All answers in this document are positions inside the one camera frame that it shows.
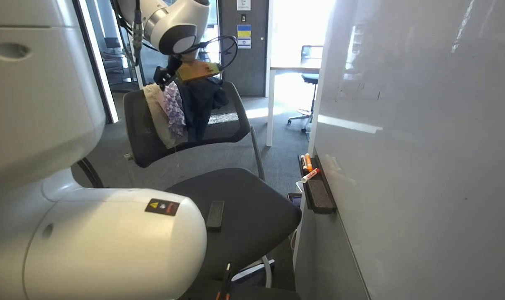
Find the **office chair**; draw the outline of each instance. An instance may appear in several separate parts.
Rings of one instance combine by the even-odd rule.
[[[314,64],[314,66],[321,66],[321,59],[322,59],[322,44],[302,44],[301,49],[301,63],[306,64]],[[319,86],[319,73],[302,73],[302,78],[306,83],[314,84],[314,94],[312,94],[312,104],[307,111],[304,111],[302,114],[292,116],[287,119],[287,124],[291,124],[294,119],[307,119],[307,123],[302,123],[302,133],[307,133],[311,128],[311,123],[314,119],[314,108],[316,108],[316,101],[317,101],[317,86]]]
[[[236,143],[247,134],[252,136],[259,176],[244,168],[221,168],[164,188],[171,193],[191,196],[206,218],[211,218],[212,203],[224,201],[222,226],[207,231],[207,253],[199,273],[199,278],[204,279],[221,279],[227,263],[232,263],[232,269],[237,273],[261,259],[289,238],[301,223],[301,209],[262,178],[264,168],[256,134],[236,84],[226,81],[224,89],[231,101],[227,108],[232,108],[239,119],[209,124],[204,139],[186,141],[174,148],[167,148],[159,138],[142,89],[131,91],[124,103],[132,154],[136,163],[144,168],[186,148]]]

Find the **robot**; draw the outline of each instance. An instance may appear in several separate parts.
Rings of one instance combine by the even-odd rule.
[[[167,54],[207,23],[202,0],[119,4]],[[0,0],[0,298],[179,298],[197,276],[207,233],[191,198],[74,179],[101,103],[74,3]]]

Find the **white wall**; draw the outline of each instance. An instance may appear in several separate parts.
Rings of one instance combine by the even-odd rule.
[[[312,148],[372,298],[505,298],[505,0],[339,0],[334,14]],[[326,246],[329,278],[342,263]]]

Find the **desk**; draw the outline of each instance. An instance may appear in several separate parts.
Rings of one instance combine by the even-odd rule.
[[[274,94],[276,94],[276,74],[279,73],[319,73],[317,64],[272,64],[269,73],[269,119],[267,119],[267,146],[272,146],[274,139]]]

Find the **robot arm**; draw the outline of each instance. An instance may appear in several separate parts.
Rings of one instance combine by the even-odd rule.
[[[209,16],[209,0],[177,0],[174,4],[162,0],[114,0],[112,3],[134,28],[134,39],[141,43],[141,38],[146,38],[164,54],[179,54],[196,46]]]

